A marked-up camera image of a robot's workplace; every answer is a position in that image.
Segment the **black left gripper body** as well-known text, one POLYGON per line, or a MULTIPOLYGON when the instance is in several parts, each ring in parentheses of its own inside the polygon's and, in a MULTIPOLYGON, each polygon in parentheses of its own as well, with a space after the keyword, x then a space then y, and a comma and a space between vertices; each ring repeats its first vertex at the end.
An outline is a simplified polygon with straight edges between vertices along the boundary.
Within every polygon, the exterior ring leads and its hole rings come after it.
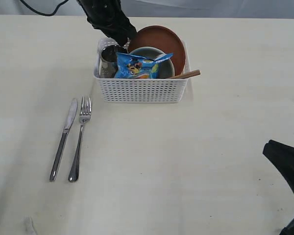
POLYGON ((122 11, 120 0, 78 0, 95 29, 117 31, 127 28, 127 17, 122 11))

